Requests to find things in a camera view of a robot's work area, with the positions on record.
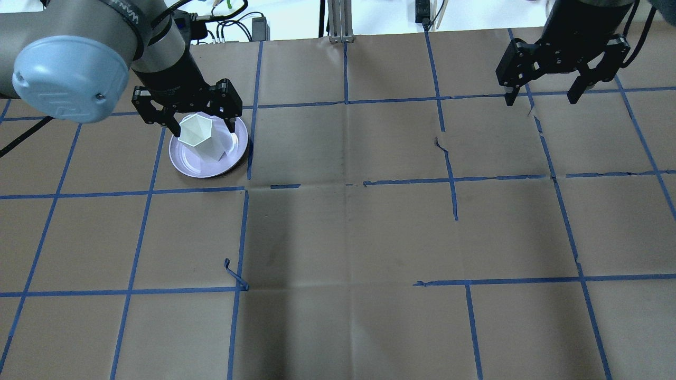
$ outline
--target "metal post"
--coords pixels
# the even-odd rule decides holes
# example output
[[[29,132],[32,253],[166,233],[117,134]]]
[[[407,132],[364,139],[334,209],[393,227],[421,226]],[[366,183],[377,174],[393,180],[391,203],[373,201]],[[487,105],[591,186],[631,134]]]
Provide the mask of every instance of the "metal post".
[[[354,41],[352,0],[327,0],[329,3],[329,40],[332,43]]]

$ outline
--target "metal frame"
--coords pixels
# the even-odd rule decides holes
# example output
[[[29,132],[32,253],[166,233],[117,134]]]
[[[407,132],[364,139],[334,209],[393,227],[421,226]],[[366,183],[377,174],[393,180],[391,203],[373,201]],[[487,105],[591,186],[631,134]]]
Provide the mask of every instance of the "metal frame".
[[[327,0],[329,4],[329,41],[353,42],[352,0]]]

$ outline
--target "purple plate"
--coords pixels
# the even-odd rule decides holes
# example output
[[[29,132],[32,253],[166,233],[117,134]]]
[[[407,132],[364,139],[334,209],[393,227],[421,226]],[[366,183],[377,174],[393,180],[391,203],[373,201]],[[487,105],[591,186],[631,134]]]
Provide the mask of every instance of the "purple plate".
[[[215,116],[204,115],[205,117],[220,122],[215,122],[216,132],[222,137],[230,133],[222,120]],[[244,156],[249,144],[249,133],[242,119],[237,118],[235,122],[235,134],[233,136],[233,148],[221,157],[217,162],[204,162],[193,152],[189,151],[175,136],[169,140],[169,159],[174,167],[181,173],[193,178],[209,178],[223,174],[232,169]]]

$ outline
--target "blue joint cap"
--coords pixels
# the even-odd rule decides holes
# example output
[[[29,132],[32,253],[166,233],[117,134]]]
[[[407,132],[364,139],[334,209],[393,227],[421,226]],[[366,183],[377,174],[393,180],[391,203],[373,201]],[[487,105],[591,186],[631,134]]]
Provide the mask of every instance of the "blue joint cap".
[[[129,67],[110,47],[92,39],[54,36],[26,46],[11,82],[36,110],[79,123],[113,112],[129,80]]]

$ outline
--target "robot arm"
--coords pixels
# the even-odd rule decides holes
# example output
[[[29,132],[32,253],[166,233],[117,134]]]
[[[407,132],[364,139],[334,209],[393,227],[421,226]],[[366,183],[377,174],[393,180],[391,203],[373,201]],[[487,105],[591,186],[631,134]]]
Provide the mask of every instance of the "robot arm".
[[[179,136],[174,114],[201,111],[233,130],[239,94],[228,79],[204,81],[166,10],[162,0],[52,0],[43,12],[0,14],[0,97],[97,122],[112,113],[131,68],[144,85],[132,102],[146,123]]]
[[[667,20],[676,22],[676,1],[652,0]],[[568,91],[571,104],[597,82],[609,82],[625,67],[630,46],[616,29],[634,0],[556,0],[542,36],[529,44],[512,39],[496,69],[505,87],[505,100],[512,105],[519,90],[544,74],[578,71]],[[603,54],[595,68],[589,62]]]

